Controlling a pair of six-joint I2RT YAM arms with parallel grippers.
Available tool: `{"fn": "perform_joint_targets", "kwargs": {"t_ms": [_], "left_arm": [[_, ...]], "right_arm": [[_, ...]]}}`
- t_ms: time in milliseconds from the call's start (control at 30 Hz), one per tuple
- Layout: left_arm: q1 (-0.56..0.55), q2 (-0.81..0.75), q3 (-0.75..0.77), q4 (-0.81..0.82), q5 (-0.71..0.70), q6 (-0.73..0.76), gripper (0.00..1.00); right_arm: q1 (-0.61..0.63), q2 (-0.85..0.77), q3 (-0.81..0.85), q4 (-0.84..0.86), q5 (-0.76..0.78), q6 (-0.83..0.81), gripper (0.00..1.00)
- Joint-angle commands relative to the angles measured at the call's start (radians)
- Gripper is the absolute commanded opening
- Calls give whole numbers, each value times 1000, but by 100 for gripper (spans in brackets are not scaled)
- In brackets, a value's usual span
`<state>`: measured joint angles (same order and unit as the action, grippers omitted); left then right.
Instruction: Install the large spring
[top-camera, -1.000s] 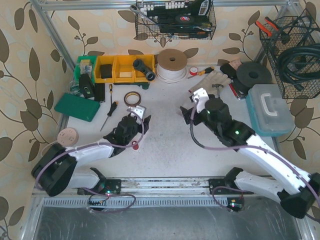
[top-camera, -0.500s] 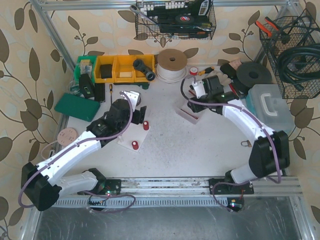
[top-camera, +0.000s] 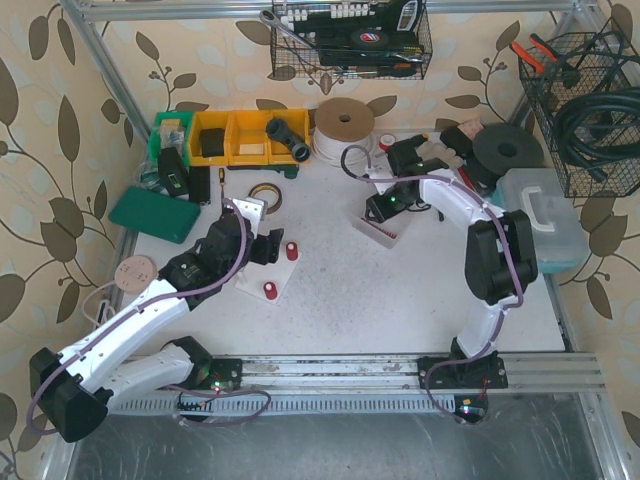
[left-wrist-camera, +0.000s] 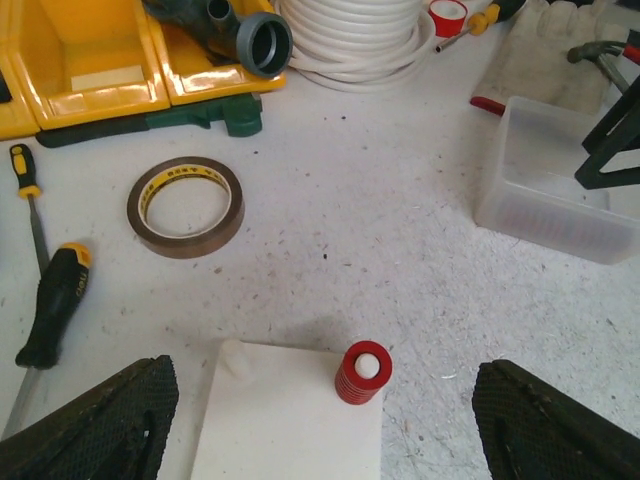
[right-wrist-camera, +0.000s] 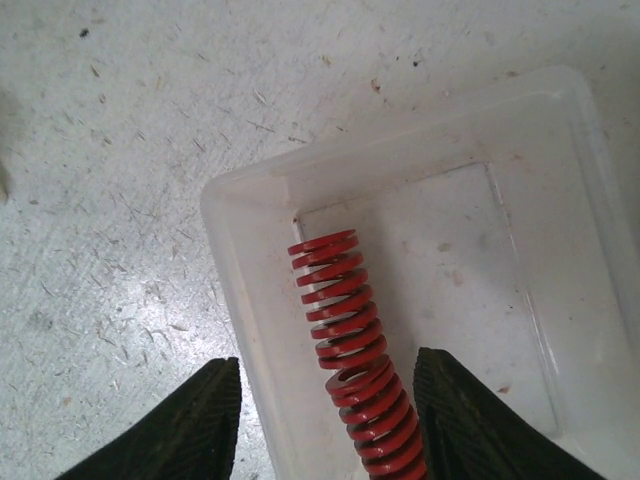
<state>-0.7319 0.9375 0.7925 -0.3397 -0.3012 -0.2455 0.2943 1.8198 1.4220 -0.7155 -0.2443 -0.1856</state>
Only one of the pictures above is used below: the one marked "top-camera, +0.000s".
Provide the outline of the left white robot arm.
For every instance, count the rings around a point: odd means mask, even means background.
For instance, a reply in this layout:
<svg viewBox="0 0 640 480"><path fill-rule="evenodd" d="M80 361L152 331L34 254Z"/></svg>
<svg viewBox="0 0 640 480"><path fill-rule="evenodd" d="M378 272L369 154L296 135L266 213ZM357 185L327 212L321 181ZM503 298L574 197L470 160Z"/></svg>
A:
<svg viewBox="0 0 640 480"><path fill-rule="evenodd" d="M40 410L53 432L72 443L95 431L115 407L157 388L208 389L213 396L239 389L241 364L221 365L191 336L171 340L143 360L128 358L166 325L219 293L247 264L276 263L283 236L281 228L257 234L249 219L224 209L204 237L171 258L113 318L59 352L43 348L31 357L28 426L47 434L34 420Z"/></svg>

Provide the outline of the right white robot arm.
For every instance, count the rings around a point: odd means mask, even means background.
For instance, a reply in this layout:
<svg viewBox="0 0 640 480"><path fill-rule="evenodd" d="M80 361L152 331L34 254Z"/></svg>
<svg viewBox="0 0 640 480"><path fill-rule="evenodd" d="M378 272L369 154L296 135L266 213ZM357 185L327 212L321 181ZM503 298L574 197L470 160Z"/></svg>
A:
<svg viewBox="0 0 640 480"><path fill-rule="evenodd" d="M448 170L408 177L366 176L375 186L416 181L419 198L466 234L464 275L476 299L455 338L464 363L486 357L509 311L524 303L538 276L531 223L521 210L506 211L473 192Z"/></svg>

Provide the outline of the short red spring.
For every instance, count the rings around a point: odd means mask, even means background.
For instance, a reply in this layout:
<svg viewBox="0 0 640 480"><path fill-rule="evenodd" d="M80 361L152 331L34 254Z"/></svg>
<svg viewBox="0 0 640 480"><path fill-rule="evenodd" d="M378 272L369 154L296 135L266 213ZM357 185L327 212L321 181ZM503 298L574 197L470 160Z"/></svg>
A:
<svg viewBox="0 0 640 480"><path fill-rule="evenodd" d="M265 282L263 284L263 292L268 301L275 301L278 298L278 290L274 282Z"/></svg>
<svg viewBox="0 0 640 480"><path fill-rule="evenodd" d="M289 261L296 261L299 256L298 246L296 242L288 242L286 245L286 255Z"/></svg>

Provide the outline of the white peg base plate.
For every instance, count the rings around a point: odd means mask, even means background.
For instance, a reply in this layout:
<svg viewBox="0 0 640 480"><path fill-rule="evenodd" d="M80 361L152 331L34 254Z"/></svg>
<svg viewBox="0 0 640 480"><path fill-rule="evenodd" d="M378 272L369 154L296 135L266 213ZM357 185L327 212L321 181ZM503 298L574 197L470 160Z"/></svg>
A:
<svg viewBox="0 0 640 480"><path fill-rule="evenodd" d="M299 252L298 259L296 261L289 261L287 259L286 245L288 242L280 246L279 260L275 264L259 265L249 262L236 274L234 287L259 300L263 300L269 304L276 304L284 293L301 257L300 248L296 242ZM275 301L268 301L263 292L263 284L269 281L274 282L277 286L278 298Z"/></svg>

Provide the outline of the large red spring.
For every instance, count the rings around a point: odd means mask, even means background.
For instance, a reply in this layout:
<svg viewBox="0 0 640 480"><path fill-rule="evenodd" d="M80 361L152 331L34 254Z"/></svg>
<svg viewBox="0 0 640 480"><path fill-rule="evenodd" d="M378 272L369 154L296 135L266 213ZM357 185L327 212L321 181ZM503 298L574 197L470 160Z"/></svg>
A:
<svg viewBox="0 0 640 480"><path fill-rule="evenodd" d="M397 235L389 230L386 230L384 228L381 228L380 226L378 226L375 223L371 223L371 222L366 222L369 226L371 226L372 228L374 228L376 231L382 233L383 235L385 235L386 237L390 238L391 240L395 240L397 239Z"/></svg>

